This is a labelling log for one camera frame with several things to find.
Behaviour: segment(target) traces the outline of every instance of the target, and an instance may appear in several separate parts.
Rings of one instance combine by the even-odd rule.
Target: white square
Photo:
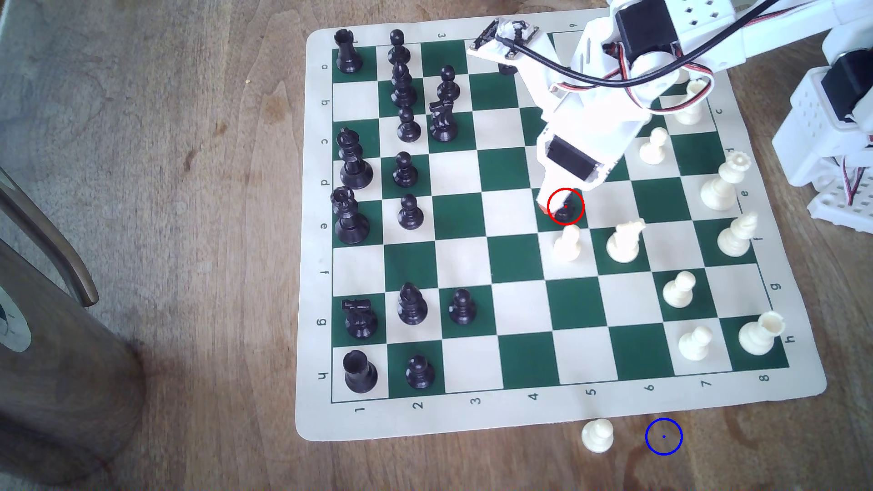
[[[500,190],[482,193],[482,212],[485,215],[485,235],[521,235],[537,232],[533,214],[531,190]]]
[[[333,120],[371,120],[379,117],[379,82],[333,84]]]
[[[610,228],[640,218],[630,181],[603,183],[582,197],[589,228]]]
[[[663,322],[661,304],[652,273],[599,276],[603,311],[609,326],[634,326]]]
[[[570,262],[558,261],[552,250],[555,240],[563,232],[540,232],[540,258],[543,262],[543,277],[546,280],[566,280],[568,278],[587,278],[597,276],[595,249],[591,243],[591,231],[587,228],[579,230],[579,244],[582,247],[579,257]]]
[[[694,223],[664,222],[646,224],[643,229],[646,256],[652,271],[673,271],[704,266]]]
[[[352,392],[346,385],[346,370],[342,367],[342,360],[346,354],[357,349],[367,355],[367,361],[376,368],[378,378],[376,385],[369,392],[358,394]],[[363,346],[345,346],[333,349],[333,401],[362,401],[367,399],[384,399],[388,397],[388,345],[367,344]]]
[[[436,242],[436,283],[440,288],[491,284],[488,239],[448,239]]]
[[[476,150],[430,154],[430,194],[478,193],[479,156]]]
[[[517,107],[473,112],[476,148],[508,149],[525,140],[521,128],[521,112]]]
[[[609,328],[558,329],[552,338],[562,384],[618,380]]]
[[[428,314],[421,324],[410,326],[400,320],[400,292],[385,292],[385,337],[388,344],[399,342],[436,341],[443,337],[443,324],[440,321],[439,290],[423,288],[422,297],[428,304]]]
[[[497,337],[443,339],[443,372],[446,392],[503,389]]]
[[[397,221],[400,213],[400,198],[382,200],[382,243],[408,244],[432,242],[434,235],[434,207],[430,196],[416,197],[418,208],[424,214],[424,222],[415,230],[406,230]]]
[[[685,333],[690,333],[697,326],[709,328],[712,331],[712,341],[709,343],[709,353],[706,354],[706,357],[698,362],[693,362],[679,352],[679,338]],[[727,355],[725,335],[721,331],[721,323],[718,319],[665,322],[663,332],[667,335],[670,360],[673,362],[673,372],[676,375],[733,370],[731,358]]]
[[[759,315],[770,310],[756,264],[707,267],[706,279],[719,317]]]
[[[381,244],[333,249],[334,296],[380,294],[384,291],[385,253]]]

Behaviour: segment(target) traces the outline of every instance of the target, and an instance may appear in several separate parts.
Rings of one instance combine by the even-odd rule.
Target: blue circle
[[[674,448],[673,450],[671,450],[667,453],[658,452],[657,450],[652,448],[652,445],[649,443],[649,430],[652,428],[652,425],[654,425],[658,421],[670,421],[672,424],[676,425],[676,428],[679,429],[679,445],[676,445],[676,448]],[[649,423],[649,426],[646,428],[646,446],[649,447],[649,450],[651,450],[654,453],[657,453],[658,455],[672,455],[673,453],[676,453],[676,450],[678,450],[679,447],[682,446],[682,439],[683,439],[682,426],[680,426],[679,423],[677,423],[676,421],[673,421],[670,418],[658,418],[658,419],[652,421],[651,423]]]

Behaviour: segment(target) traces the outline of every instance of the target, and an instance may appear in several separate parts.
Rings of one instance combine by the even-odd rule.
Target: black cable
[[[712,38],[707,40],[705,43],[698,46],[698,48],[695,49],[694,51],[692,51],[692,52],[690,52],[682,57],[677,58],[673,62],[669,63],[667,66],[660,68],[659,70],[657,70],[655,72],[648,73],[646,75],[636,77],[634,79],[627,79],[627,80],[601,79],[599,77],[592,77],[592,76],[586,75],[584,73],[579,73],[579,72],[576,72],[575,70],[571,70],[570,68],[568,68],[566,66],[555,63],[551,59],[548,59],[548,58],[542,56],[541,54],[528,48],[525,45],[516,44],[514,39],[502,38],[500,36],[495,36],[494,38],[498,42],[500,42],[506,46],[509,46],[510,48],[512,48],[520,53],[524,53],[525,55],[531,57],[534,61],[537,61],[537,62],[541,63],[542,65],[545,65],[546,67],[551,68],[552,70],[555,70],[557,73],[560,73],[561,75],[564,75],[565,77],[568,77],[570,79],[580,80],[580,81],[587,82],[589,84],[596,85],[596,86],[625,88],[625,87],[638,86],[638,85],[642,85],[642,84],[651,82],[652,80],[659,79],[659,78],[663,77],[664,75],[666,75],[667,73],[670,73],[670,72],[672,72],[672,71],[674,71],[682,66],[687,65],[688,63],[699,58],[700,55],[704,54],[705,52],[710,51],[710,49],[715,47],[718,43],[721,43],[725,39],[729,38],[733,33],[742,29],[743,26],[745,26],[749,22],[753,21],[757,16],[759,16],[761,14],[761,12],[769,9],[771,6],[773,6],[774,3],[778,2],[778,1],[779,0],[764,0],[764,2],[761,2],[760,5],[749,10],[743,17],[740,17],[739,19],[737,19],[733,24],[727,26],[723,31],[719,32],[718,34],[716,34],[715,36],[713,36]]]

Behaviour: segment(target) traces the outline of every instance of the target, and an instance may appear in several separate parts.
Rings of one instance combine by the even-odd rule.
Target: green square
[[[334,121],[333,122],[333,159],[340,159],[340,146],[336,136],[343,127],[348,127],[360,137],[359,144],[364,158],[379,158],[379,120]]]
[[[543,279],[540,242],[535,233],[489,237],[488,255],[492,283]]]
[[[485,235],[482,193],[449,194],[432,199],[436,240]]]
[[[640,234],[640,252],[636,255],[636,258],[629,263],[620,263],[610,258],[609,253],[606,252],[606,242],[613,233],[615,233],[614,227],[591,229],[591,244],[595,249],[597,273],[616,274],[649,271],[649,257],[646,256],[646,243],[643,235]]]
[[[346,331],[346,312],[342,309],[344,300],[369,300],[373,313],[376,314],[376,330],[367,339],[358,339]],[[334,297],[331,317],[331,346],[361,346],[365,344],[382,344],[385,342],[385,294],[352,295]]]
[[[636,209],[646,223],[691,220],[682,179],[679,177],[632,181],[631,185],[634,187]]]
[[[731,358],[731,366],[734,371],[788,368],[788,358],[785,356],[785,347],[782,346],[781,336],[777,336],[773,340],[773,349],[770,349],[765,355],[752,355],[739,345],[740,328],[747,322],[757,322],[757,315],[719,320],[721,321],[721,332],[725,336],[727,355]]]
[[[330,206],[330,202],[327,201],[325,206]],[[376,244],[382,243],[382,202],[381,201],[360,201],[358,202],[358,211],[365,217],[367,217],[367,221],[370,223],[370,233],[367,234],[367,238],[363,239],[358,244],[343,244],[336,237],[336,233],[331,229],[331,235],[333,236],[333,247],[357,247],[357,246],[373,246]],[[333,215],[333,223],[332,227],[336,226],[336,222],[339,219],[336,215]]]
[[[430,157],[412,156],[412,166],[418,171],[418,181],[408,188],[402,188],[394,182],[397,160],[395,157],[382,158],[382,199],[403,197],[407,193],[412,193],[414,197],[430,195]]]
[[[428,364],[434,367],[433,384],[427,389],[413,389],[406,382],[406,369],[409,360],[421,355]],[[416,398],[435,396],[445,393],[445,375],[443,372],[443,344],[439,341],[402,342],[388,345],[388,373],[380,377],[388,377],[389,398]]]
[[[725,149],[716,132],[670,135],[670,139],[683,176],[717,174],[718,166],[725,163]]]
[[[451,65],[455,74],[467,73],[467,44],[462,39],[422,43],[422,73],[437,77],[443,66]]]
[[[482,191],[520,190],[531,187],[524,149],[479,150]]]
[[[670,281],[676,279],[676,275],[680,271],[688,271],[694,275],[694,288],[691,290],[693,295],[691,303],[684,308],[675,308],[663,300],[663,287]],[[718,317],[715,311],[715,303],[712,301],[712,291],[710,291],[709,280],[706,278],[706,270],[687,269],[676,271],[655,271],[652,272],[655,279],[655,291],[657,292],[658,302],[661,304],[661,315],[665,322],[669,321],[689,321],[691,319],[711,319]]]
[[[600,281],[594,278],[546,281],[552,329],[606,325]]]
[[[412,79],[412,87],[415,88],[418,97],[416,103],[412,105],[413,114],[425,114],[427,110],[424,104],[424,79]],[[391,80],[379,80],[379,117],[390,118],[397,117],[400,108],[391,102],[391,94],[394,93],[394,86],[391,85]]]
[[[433,242],[385,245],[385,291],[407,281],[419,288],[437,287],[437,246]]]
[[[515,77],[501,73],[471,73],[469,77],[474,111],[519,106]]]
[[[457,123],[457,136],[451,142],[440,142],[430,134],[430,121],[433,118],[428,114],[427,127],[422,128],[428,136],[428,151],[431,154],[440,152],[459,152],[462,150],[476,149],[476,131],[473,128],[473,113],[455,113]]]
[[[673,362],[663,324],[609,328],[619,380],[673,377]]]
[[[442,306],[443,339],[450,337],[467,337],[472,335],[493,335],[497,333],[497,321],[494,320],[494,298],[491,296],[491,285],[482,287],[465,287],[470,292],[473,303],[476,304],[476,317],[473,322],[465,325],[456,324],[449,317],[451,297],[457,288],[440,288],[439,304]]]
[[[364,64],[361,69],[355,73],[343,73],[336,67],[336,56],[340,50],[334,48],[331,51],[331,65],[333,66],[333,83],[339,84],[342,82],[366,82],[376,80],[376,47],[375,46],[355,46],[354,49],[361,55]]]
[[[546,127],[546,122],[541,116],[543,110],[539,107],[520,107],[521,112],[521,131],[525,135],[525,146],[532,147],[537,144],[537,137]]]
[[[560,385],[551,332],[498,336],[504,389]]]
[[[751,246],[745,254],[738,258],[728,256],[718,248],[718,235],[730,227],[733,220],[734,218],[718,218],[694,222],[694,232],[698,235],[698,244],[700,244],[700,254],[704,258],[704,266],[733,266],[757,262],[755,251]]]

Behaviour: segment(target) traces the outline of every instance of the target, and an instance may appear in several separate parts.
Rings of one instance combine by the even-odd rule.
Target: captured white pawn
[[[718,166],[718,177],[706,181],[700,188],[700,199],[713,210],[729,210],[737,202],[733,185],[743,182],[751,166],[752,159],[743,152],[727,154],[725,163]]]
[[[785,318],[771,310],[739,328],[739,345],[750,355],[766,355],[773,349],[773,340],[783,332]]]
[[[676,275],[675,280],[668,281],[667,284],[663,286],[661,292],[663,300],[671,307],[688,307],[688,304],[691,303],[691,299],[694,298],[691,289],[694,288],[694,285],[696,285],[697,282],[697,279],[694,278],[694,274],[691,272],[680,272]]]
[[[758,212],[743,213],[718,235],[716,239],[718,249],[734,258],[742,256],[748,252],[756,228],[758,228]]]
[[[570,262],[578,258],[580,252],[582,245],[579,243],[579,227],[572,224],[565,226],[564,232],[554,241],[554,258],[561,262]]]
[[[657,165],[663,162],[663,159],[667,156],[663,145],[669,137],[670,135],[667,134],[667,130],[664,128],[652,129],[649,140],[640,146],[640,160],[649,165]]]
[[[697,326],[693,331],[679,338],[679,353],[693,362],[699,362],[709,354],[710,341],[712,341],[712,330],[706,326]]]
[[[582,444],[594,453],[604,453],[612,446],[612,423],[608,419],[588,421],[582,428]]]

